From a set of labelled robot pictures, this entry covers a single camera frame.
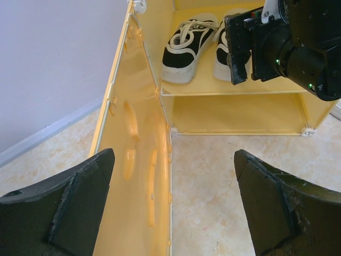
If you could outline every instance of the tile floor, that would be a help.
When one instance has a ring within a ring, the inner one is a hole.
[[[0,196],[85,160],[97,117],[98,111],[2,167]],[[174,137],[173,255],[254,255],[233,168],[238,149],[341,191],[341,122],[331,116],[311,138]]]

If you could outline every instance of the shoe rack shelf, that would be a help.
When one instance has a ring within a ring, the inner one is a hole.
[[[297,93],[176,97],[179,134],[301,134],[306,119]]]
[[[243,4],[247,9],[253,9],[260,6],[260,3]],[[213,13],[217,16],[219,22],[224,14],[238,5],[210,6],[197,9],[185,9],[175,11],[172,28],[169,33],[171,37],[177,26],[184,20],[198,13]],[[274,93],[301,93],[305,90],[297,84],[285,78],[277,78],[267,82],[252,81],[249,78],[240,85],[232,85],[229,82],[220,81],[213,76],[214,60],[216,54],[216,43],[206,51],[199,60],[198,69],[194,79],[188,84],[172,84],[162,81],[161,95],[163,96],[205,96],[205,95],[236,95],[236,94],[274,94]]]

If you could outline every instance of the sneaker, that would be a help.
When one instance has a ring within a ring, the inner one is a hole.
[[[247,11],[248,11],[247,9],[233,9],[229,11],[228,13],[226,13],[225,16],[236,14],[236,13],[244,13]],[[215,34],[213,41],[218,42],[213,76],[219,80],[230,82],[231,81],[231,69],[229,68],[228,61],[227,61],[229,49],[228,49],[228,41],[226,39],[224,19],[220,23],[219,29],[217,33]],[[251,54],[249,56],[246,56],[246,59],[245,59],[246,71],[249,70],[250,65],[251,65],[251,62],[249,61],[250,56]]]
[[[202,13],[179,25],[164,51],[164,81],[186,84],[194,78],[200,56],[212,45],[218,30],[217,17]]]

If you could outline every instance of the shoe rack door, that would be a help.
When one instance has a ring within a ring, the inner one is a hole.
[[[168,130],[143,30],[128,12],[91,149],[116,157],[94,255],[170,254]]]

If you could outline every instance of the white wall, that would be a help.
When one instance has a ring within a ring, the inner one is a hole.
[[[0,153],[100,102],[125,0],[0,1]]]

